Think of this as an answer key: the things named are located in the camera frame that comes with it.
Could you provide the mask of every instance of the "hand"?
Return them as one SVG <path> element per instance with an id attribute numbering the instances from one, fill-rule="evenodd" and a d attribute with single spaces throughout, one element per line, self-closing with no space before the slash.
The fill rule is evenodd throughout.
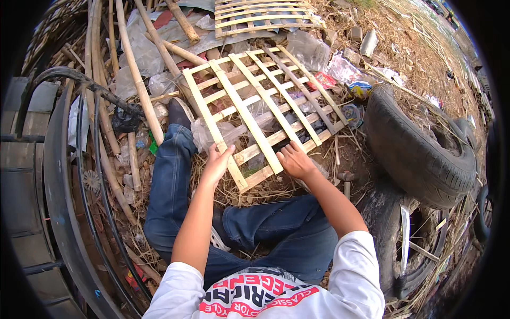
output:
<path id="1" fill-rule="evenodd" d="M 235 150 L 236 146 L 230 145 L 230 147 L 221 154 L 216 150 L 216 143 L 212 144 L 209 147 L 209 158 L 207 159 L 206 167 L 203 170 L 200 182 L 211 186 L 214 185 L 214 188 L 216 188 L 219 180 L 223 177 L 223 174 L 225 174 L 228 158 Z"/>
<path id="2" fill-rule="evenodd" d="M 280 160 L 288 175 L 300 180 L 305 180 L 312 173 L 319 171 L 310 157 L 294 141 L 291 141 L 280 152 L 277 152 L 276 157 Z"/>

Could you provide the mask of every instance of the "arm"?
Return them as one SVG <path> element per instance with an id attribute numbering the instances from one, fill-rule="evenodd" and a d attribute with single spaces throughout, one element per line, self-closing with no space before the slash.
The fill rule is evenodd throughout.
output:
<path id="1" fill-rule="evenodd" d="M 355 230 L 368 232 L 356 207 L 330 183 L 315 167 L 310 158 L 299 148 L 296 142 L 276 153 L 288 175 L 303 180 L 319 201 L 329 223 L 342 238 Z"/>
<path id="2" fill-rule="evenodd" d="M 206 270 L 213 222 L 213 196 L 218 181 L 226 170 L 228 158 L 235 150 L 231 145 L 222 155 L 216 144 L 209 148 L 209 158 L 196 188 L 195 196 L 175 238 L 171 262 L 180 261 L 196 268 L 203 276 Z"/>

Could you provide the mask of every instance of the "sleeve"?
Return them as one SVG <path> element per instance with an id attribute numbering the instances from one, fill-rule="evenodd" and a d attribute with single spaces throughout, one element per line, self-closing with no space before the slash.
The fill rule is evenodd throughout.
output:
<path id="1" fill-rule="evenodd" d="M 353 231 L 340 238 L 335 247 L 329 292 L 353 316 L 381 318 L 384 295 L 379 285 L 379 264 L 374 240 L 365 231 Z"/>
<path id="2" fill-rule="evenodd" d="M 202 300 L 203 277 L 183 262 L 168 266 L 143 319 L 191 318 Z"/>

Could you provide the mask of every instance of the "left hand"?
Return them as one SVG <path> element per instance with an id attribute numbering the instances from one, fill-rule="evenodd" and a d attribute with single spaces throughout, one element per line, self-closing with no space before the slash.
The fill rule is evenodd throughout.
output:
<path id="1" fill-rule="evenodd" d="M 214 185 L 216 189 L 219 180 L 223 177 L 223 174 L 225 174 L 228 158 L 235 150 L 236 146 L 230 145 L 230 147 L 221 154 L 216 150 L 216 143 L 212 144 L 211 147 L 209 147 L 209 158 L 207 159 L 206 167 L 203 170 L 200 182 L 206 183 L 206 185 Z"/>

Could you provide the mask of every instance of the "denim pant leg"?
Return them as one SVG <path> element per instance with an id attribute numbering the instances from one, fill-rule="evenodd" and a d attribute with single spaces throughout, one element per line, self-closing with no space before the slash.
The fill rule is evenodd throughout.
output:
<path id="1" fill-rule="evenodd" d="M 149 244 L 168 264 L 175 237 L 188 211 L 191 156 L 194 153 L 196 147 L 190 130 L 177 124 L 169 125 L 156 156 L 143 227 Z M 210 246 L 204 288 L 249 266 L 249 261 Z"/>
<path id="2" fill-rule="evenodd" d="M 281 267 L 297 278 L 318 284 L 338 237 L 313 195 L 246 208 L 228 207 L 223 225 L 229 237 L 247 249 L 260 241 L 281 242 L 253 266 Z"/>

